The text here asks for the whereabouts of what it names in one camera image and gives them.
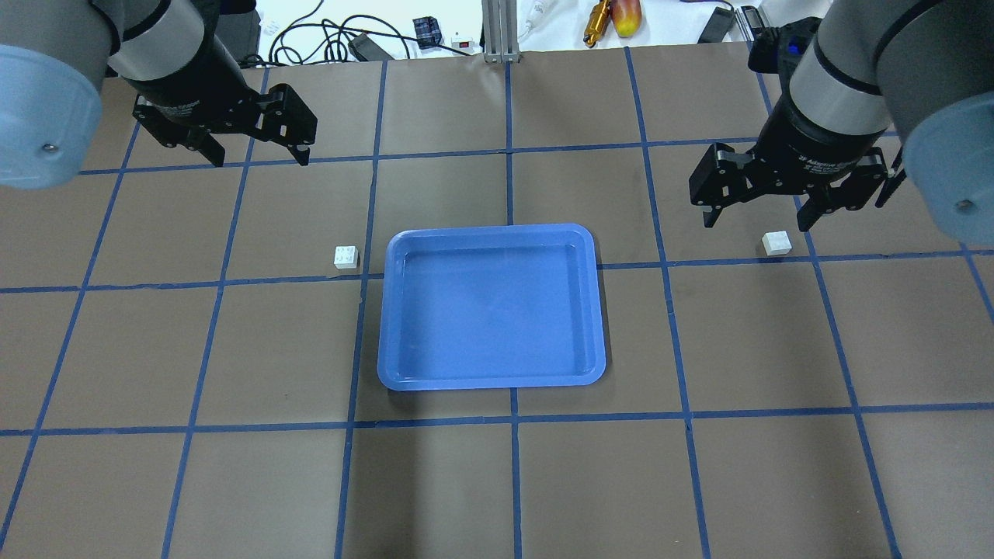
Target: white block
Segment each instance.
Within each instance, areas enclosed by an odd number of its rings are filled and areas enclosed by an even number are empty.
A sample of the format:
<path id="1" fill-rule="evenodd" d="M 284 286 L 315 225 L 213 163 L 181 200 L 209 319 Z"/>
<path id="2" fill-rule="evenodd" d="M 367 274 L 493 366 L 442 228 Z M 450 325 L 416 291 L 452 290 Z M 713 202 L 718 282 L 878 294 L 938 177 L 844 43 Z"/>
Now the white block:
<path id="1" fill-rule="evenodd" d="M 359 267 L 359 250 L 355 247 L 335 247 L 335 268 L 354 270 Z"/>
<path id="2" fill-rule="evenodd" d="M 771 231 L 762 236 L 762 247 L 768 257 L 779 257 L 790 252 L 790 238 L 786 231 Z"/>

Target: blue grid line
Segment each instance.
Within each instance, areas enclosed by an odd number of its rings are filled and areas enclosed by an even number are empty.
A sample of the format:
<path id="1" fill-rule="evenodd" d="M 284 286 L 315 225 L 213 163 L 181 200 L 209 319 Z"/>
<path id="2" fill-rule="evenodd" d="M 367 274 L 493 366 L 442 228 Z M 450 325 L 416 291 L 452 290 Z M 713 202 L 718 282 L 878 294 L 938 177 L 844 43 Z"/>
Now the blue grid line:
<path id="1" fill-rule="evenodd" d="M 59 293 L 79 291 L 76 285 L 48 285 L 42 287 L 0 287 L 0 295 L 15 293 Z"/>
<path id="2" fill-rule="evenodd" d="M 127 167 L 128 159 L 131 158 L 131 151 L 134 149 L 135 139 L 138 137 L 138 123 L 134 123 L 134 128 L 131 130 L 131 138 L 128 140 L 127 149 L 124 151 L 124 159 L 121 161 L 121 167 L 117 173 L 117 179 L 114 181 L 114 188 L 110 192 L 110 199 L 107 201 L 107 209 L 103 213 L 103 221 L 100 222 L 100 230 L 96 234 L 96 241 L 93 243 L 93 251 L 89 255 L 89 262 L 86 264 L 86 272 L 83 274 L 83 283 L 80 288 L 79 294 L 76 297 L 76 305 L 73 307 L 73 314 L 70 316 L 69 325 L 66 327 L 66 335 L 63 337 L 62 347 L 59 349 L 59 357 L 56 359 L 55 367 L 52 371 L 52 377 L 49 380 L 49 386 L 45 391 L 45 397 L 42 400 L 42 407 L 38 412 L 38 419 L 35 421 L 34 430 L 31 433 L 31 440 L 28 442 L 28 448 L 24 455 L 24 461 L 21 463 L 21 470 L 17 475 L 17 481 L 14 484 L 14 491 L 11 494 L 10 502 L 7 505 L 7 512 L 4 515 L 3 525 L 0 526 L 0 550 L 3 550 L 4 543 L 7 541 L 7 532 L 10 530 L 10 523 L 14 519 L 14 510 L 17 508 L 17 501 L 21 496 L 21 490 L 24 488 L 24 480 L 28 475 L 28 468 L 31 466 L 31 458 L 35 453 L 35 445 L 38 443 L 39 433 L 42 430 L 42 425 L 45 423 L 45 416 L 48 414 L 49 406 L 52 404 L 52 395 L 56 390 L 56 383 L 59 382 L 59 374 L 62 372 L 63 363 L 66 360 L 66 353 L 69 351 L 69 343 L 73 338 L 73 331 L 76 329 L 76 321 L 80 317 L 80 309 L 83 307 L 83 298 L 86 296 L 86 286 L 89 285 L 89 279 L 93 275 L 93 268 L 96 267 L 96 257 L 100 252 L 100 246 L 103 244 L 103 236 L 107 232 L 107 225 L 110 223 L 110 214 L 114 209 L 114 202 L 117 200 L 117 193 L 120 192 L 121 182 L 124 180 L 123 169 Z"/>
<path id="3" fill-rule="evenodd" d="M 165 433 L 186 433 L 184 425 L 152 425 L 147 427 L 59 427 L 43 429 L 45 437 L 78 435 L 160 435 Z"/>
<path id="4" fill-rule="evenodd" d="M 262 72 L 262 90 L 269 82 L 269 68 Z M 252 150 L 255 147 L 254 138 L 248 140 L 246 150 L 246 161 L 251 161 Z M 197 385 L 193 393 L 193 403 L 190 406 L 190 417 L 187 421 L 186 436 L 183 439 L 183 451 L 180 453 L 179 468 L 176 473 L 176 484 L 173 486 L 173 495 L 169 503 L 169 515 L 166 519 L 166 531 L 162 538 L 162 559 L 169 557 L 169 549 L 173 542 L 173 529 L 176 526 L 176 512 L 179 509 L 180 495 L 183 491 L 183 480 L 186 476 L 187 461 L 190 458 L 190 446 L 193 443 L 194 426 L 197 425 L 197 414 L 200 412 L 200 401 L 204 394 L 204 382 L 207 379 L 207 368 L 211 360 L 211 350 L 214 347 L 214 335 L 218 328 L 218 317 L 221 314 L 221 303 L 225 297 L 225 279 L 228 276 L 228 264 L 232 258 L 232 247 L 235 245 L 235 232 L 239 225 L 239 214 L 242 211 L 242 199 L 245 196 L 246 182 L 249 180 L 249 166 L 242 167 L 242 178 L 239 180 L 239 190 L 235 197 L 235 207 L 232 210 L 232 221 L 228 226 L 228 240 L 225 243 L 225 255 L 221 260 L 221 276 L 218 280 L 218 293 L 214 299 L 214 310 L 211 313 L 211 322 L 207 328 L 207 340 L 204 342 L 204 353 L 201 358 L 200 372 L 197 375 Z"/>
<path id="5" fill-rule="evenodd" d="M 511 486 L 514 506 L 514 556 L 521 559 L 524 555 L 524 538 L 521 530 L 521 445 L 518 428 L 518 389 L 511 389 Z"/>
<path id="6" fill-rule="evenodd" d="M 732 418 L 788 418 L 808 416 L 839 416 L 849 415 L 853 409 L 848 406 L 830 408 L 784 408 L 760 410 L 707 410 L 694 412 L 694 419 L 732 419 Z"/>
<path id="7" fill-rule="evenodd" d="M 766 91 L 766 84 L 762 80 L 762 76 L 759 74 L 756 74 L 756 80 L 759 83 L 759 90 L 762 92 L 763 101 L 766 104 L 766 112 L 767 114 L 771 114 L 772 107 L 769 104 L 769 93 Z M 797 208 L 797 210 L 800 210 L 800 199 L 797 196 L 794 196 L 793 199 L 794 207 Z M 846 391 L 849 395 L 851 412 L 856 421 L 856 431 L 859 434 L 860 444 L 863 447 L 863 456 L 867 463 L 867 471 L 870 475 L 870 483 L 873 486 L 874 497 L 877 500 L 877 508 L 880 511 L 881 521 L 884 524 L 884 532 L 887 535 L 888 546 L 891 549 L 891 555 L 894 559 L 901 559 L 901 550 L 898 548 L 898 540 L 894 533 L 894 527 L 891 524 L 891 515 L 888 512 L 887 502 L 884 499 L 884 491 L 881 487 L 880 478 L 877 474 L 877 465 L 873 458 L 873 450 L 870 448 L 870 439 L 867 436 L 866 426 L 863 422 L 863 415 L 860 411 L 859 399 L 856 396 L 856 388 L 853 385 L 852 375 L 849 371 L 849 362 L 846 359 L 846 350 L 842 345 L 842 336 L 839 334 L 839 326 L 835 320 L 835 312 L 832 309 L 832 301 L 828 295 L 825 277 L 821 272 L 818 252 L 815 250 L 814 240 L 812 239 L 810 232 L 804 233 L 804 242 L 807 244 L 808 255 L 811 260 L 811 268 L 814 270 L 815 279 L 818 282 L 818 290 L 821 293 L 822 305 L 825 307 L 825 316 L 828 319 L 829 329 L 832 333 L 832 340 L 835 343 L 835 351 L 839 359 L 839 368 L 842 371 L 842 377 L 846 384 Z"/>
<path id="8" fill-rule="evenodd" d="M 380 94 L 377 98 L 376 133 L 373 139 L 373 179 L 370 181 L 370 201 L 366 216 L 366 247 L 363 251 L 362 286 L 356 317 L 356 342 L 352 354 L 352 383 L 349 387 L 349 427 L 345 431 L 342 453 L 342 485 L 338 498 L 338 525 L 335 531 L 335 559 L 341 559 L 345 544 L 345 513 L 349 502 L 349 476 L 352 468 L 352 442 L 355 437 L 356 404 L 359 397 L 359 370 L 362 362 L 363 329 L 366 321 L 366 297 L 369 292 L 370 253 L 373 247 L 373 222 L 376 218 L 376 187 L 380 176 L 380 144 L 383 136 L 383 105 L 387 94 L 387 61 L 380 67 Z"/>
<path id="9" fill-rule="evenodd" d="M 517 407 L 515 399 L 512 410 Z M 949 402 L 944 404 L 883 404 L 860 406 L 863 414 L 916 414 L 934 412 L 978 412 L 994 411 L 994 402 Z M 790 418 L 811 416 L 850 415 L 849 406 L 827 408 L 763 408 L 752 410 L 698 410 L 694 419 L 750 419 L 750 418 Z M 589 414 L 539 414 L 509 416 L 463 416 L 453 418 L 415 420 L 370 420 L 370 421 L 328 421 L 305 423 L 264 423 L 197 425 L 194 433 L 265 433 L 285 431 L 340 431 L 346 429 L 413 429 L 431 427 L 451 427 L 460 425 L 514 425 L 531 423 L 594 423 L 612 421 L 683 421 L 682 411 L 672 412 L 614 412 Z M 64 437 L 84 435 L 149 435 L 164 433 L 185 433 L 184 425 L 151 425 L 128 427 L 69 427 L 48 428 L 39 431 L 39 437 Z M 0 430 L 0 438 L 26 437 L 34 432 L 31 429 Z"/>
<path id="10" fill-rule="evenodd" d="M 598 270 L 641 270 L 646 268 L 659 268 L 662 265 L 658 262 L 629 262 L 618 264 L 598 264 Z"/>
<path id="11" fill-rule="evenodd" d="M 994 250 L 967 250 L 966 255 L 994 256 Z M 933 253 L 894 253 L 885 254 L 862 254 L 862 255 L 819 255 L 819 262 L 863 262 L 863 261 L 886 261 L 886 260 L 908 260 L 908 259 L 941 259 L 941 258 L 961 258 L 962 251 L 936 251 Z M 811 262 L 811 257 L 759 257 L 759 258 L 730 258 L 730 259 L 700 259 L 686 261 L 669 261 L 666 266 L 669 268 L 682 268 L 693 266 L 740 266 L 753 264 L 784 264 L 796 262 Z M 598 270 L 636 270 L 659 268 L 658 262 L 628 262 L 628 263 L 608 263 L 598 264 Z M 362 275 L 351 274 L 342 276 L 284 276 L 272 278 L 241 278 L 225 279 L 225 285 L 255 285 L 263 283 L 312 283 L 325 281 L 358 281 Z M 370 280 L 382 280 L 383 274 L 369 274 Z M 189 281 L 178 283 L 137 283 L 131 285 L 115 285 L 102 283 L 88 285 L 87 291 L 117 291 L 128 289 L 191 289 L 198 287 L 217 287 L 219 281 Z M 0 287 L 0 294 L 14 293 L 47 293 L 47 292 L 76 292 L 78 285 L 39 285 L 23 287 Z"/>
<path id="12" fill-rule="evenodd" d="M 504 64 L 504 122 L 507 125 L 505 148 L 507 149 L 505 176 L 507 178 L 507 225 L 514 225 L 514 164 L 512 161 L 514 145 L 513 99 L 511 86 L 510 63 Z M 521 559 L 524 551 L 521 532 L 521 445 L 518 439 L 518 389 L 509 391 L 511 406 L 511 491 L 514 509 L 514 557 Z"/>
<path id="13" fill-rule="evenodd" d="M 225 285 L 262 285 L 270 283 L 323 283 L 327 281 L 357 281 L 362 280 L 361 274 L 344 274 L 341 276 L 292 276 L 287 278 L 243 278 L 229 279 Z"/>
<path id="14" fill-rule="evenodd" d="M 198 287 L 217 287 L 220 281 L 187 281 L 182 283 L 135 283 L 132 285 L 90 285 L 87 291 L 129 291 L 134 289 L 196 289 Z"/>
<path id="15" fill-rule="evenodd" d="M 642 161 L 645 165 L 645 180 L 649 195 L 649 208 L 652 212 L 652 225 L 656 235 L 656 248 L 659 251 L 659 262 L 667 263 L 666 247 L 663 244 L 663 232 L 659 225 L 659 210 L 656 206 L 656 187 L 652 178 L 652 162 L 649 158 L 649 143 L 645 132 L 645 118 L 642 112 L 642 99 L 638 93 L 638 79 L 635 76 L 635 66 L 631 60 L 631 50 L 624 48 L 625 63 L 628 66 L 628 79 L 631 81 L 631 92 L 635 99 L 635 114 L 638 117 L 638 133 L 642 145 Z M 673 293 L 670 284 L 669 266 L 660 268 L 663 276 L 663 292 L 666 295 L 666 314 L 670 324 L 670 336 L 673 343 L 673 356 L 677 369 L 677 383 L 680 386 L 680 408 L 684 419 L 684 434 L 687 440 L 687 457 L 690 463 L 691 486 L 694 492 L 694 507 L 697 510 L 698 532 L 701 538 L 701 554 L 704 559 L 711 559 L 711 543 L 708 539 L 708 524 L 704 512 L 704 497 L 701 494 L 701 475 L 697 466 L 697 446 L 694 443 L 694 416 L 691 411 L 690 397 L 687 393 L 687 378 L 684 375 L 683 355 L 680 351 L 680 333 L 677 329 L 676 312 L 673 308 Z"/>
<path id="16" fill-rule="evenodd" d="M 715 142 L 723 143 L 745 143 L 755 142 L 755 137 L 733 137 L 733 138 L 691 138 L 680 140 L 652 140 L 647 144 L 651 147 L 667 145 L 709 145 Z M 591 144 L 571 144 L 571 145 L 542 145 L 528 147 L 505 146 L 491 149 L 469 149 L 455 151 L 428 151 L 412 153 L 384 153 L 374 155 L 339 155 L 335 157 L 312 157 L 310 164 L 342 163 L 348 161 L 372 161 L 374 157 L 383 160 L 396 159 L 426 159 L 434 157 L 469 157 L 473 155 L 501 155 L 508 153 L 536 153 L 549 151 L 591 151 L 599 149 L 622 149 L 626 147 L 641 147 L 641 142 L 618 142 L 618 143 L 591 143 Z M 292 166 L 297 162 L 293 159 L 271 159 L 266 161 L 236 161 L 225 163 L 225 168 L 241 167 L 271 167 L 271 166 Z M 195 171 L 202 169 L 214 169 L 210 163 L 195 163 L 189 165 L 159 165 L 150 167 L 129 167 L 124 169 L 124 173 L 158 173 L 163 171 Z M 80 171 L 80 175 L 112 175 L 120 172 L 120 169 L 87 169 Z"/>
<path id="17" fill-rule="evenodd" d="M 984 286 L 984 279 L 980 276 L 980 270 L 977 269 L 977 264 L 973 262 L 973 256 L 970 254 L 970 250 L 966 248 L 966 245 L 960 243 L 959 246 L 962 249 L 960 254 L 966 259 L 966 264 L 970 267 L 970 273 L 973 275 L 973 281 L 977 284 L 977 290 L 980 291 L 980 298 L 983 299 L 984 306 L 987 308 L 987 316 L 990 317 L 991 322 L 994 322 L 994 305 L 991 304 L 991 297 Z"/>

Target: plastic tray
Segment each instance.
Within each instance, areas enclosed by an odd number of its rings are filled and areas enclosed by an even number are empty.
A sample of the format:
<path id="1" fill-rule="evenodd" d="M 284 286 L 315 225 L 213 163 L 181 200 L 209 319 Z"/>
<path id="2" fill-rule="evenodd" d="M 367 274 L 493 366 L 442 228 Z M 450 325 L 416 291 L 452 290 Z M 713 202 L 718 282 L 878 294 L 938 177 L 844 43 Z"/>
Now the plastic tray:
<path id="1" fill-rule="evenodd" d="M 388 388 L 582 385 L 605 363 L 584 227 L 432 229 L 390 241 L 378 365 Z"/>

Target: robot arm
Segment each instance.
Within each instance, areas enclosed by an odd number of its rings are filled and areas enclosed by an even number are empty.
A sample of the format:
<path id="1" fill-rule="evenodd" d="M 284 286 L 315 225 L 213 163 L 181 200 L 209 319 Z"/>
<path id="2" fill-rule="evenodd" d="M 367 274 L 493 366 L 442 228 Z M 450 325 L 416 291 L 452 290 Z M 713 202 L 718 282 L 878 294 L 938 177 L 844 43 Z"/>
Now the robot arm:
<path id="1" fill-rule="evenodd" d="M 314 113 L 286 84 L 249 88 L 205 17 L 212 9 L 220 2 L 0 0 L 0 184 L 42 188 L 79 172 L 108 65 L 137 90 L 133 114 L 163 146 L 221 166 L 212 134 L 243 133 L 306 165 Z"/>
<path id="2" fill-rule="evenodd" d="M 893 119 L 939 229 L 994 243 L 994 1 L 836 0 L 824 21 L 763 33 L 749 65 L 783 94 L 752 149 L 712 145 L 691 176 L 705 227 L 765 194 L 808 195 L 801 231 L 863 208 L 888 179 L 872 146 Z"/>

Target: gold metal object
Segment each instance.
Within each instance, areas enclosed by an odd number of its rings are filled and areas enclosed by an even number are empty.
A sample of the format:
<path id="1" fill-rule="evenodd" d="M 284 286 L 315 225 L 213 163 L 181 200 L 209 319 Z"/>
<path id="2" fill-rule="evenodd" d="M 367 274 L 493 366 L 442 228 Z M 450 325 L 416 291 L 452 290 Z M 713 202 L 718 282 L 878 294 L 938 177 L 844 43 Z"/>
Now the gold metal object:
<path id="1" fill-rule="evenodd" d="M 611 20 L 610 0 L 600 0 L 590 11 L 590 19 L 586 22 L 586 29 L 583 30 L 583 42 L 588 48 L 593 48 L 604 36 L 607 30 L 607 22 Z"/>

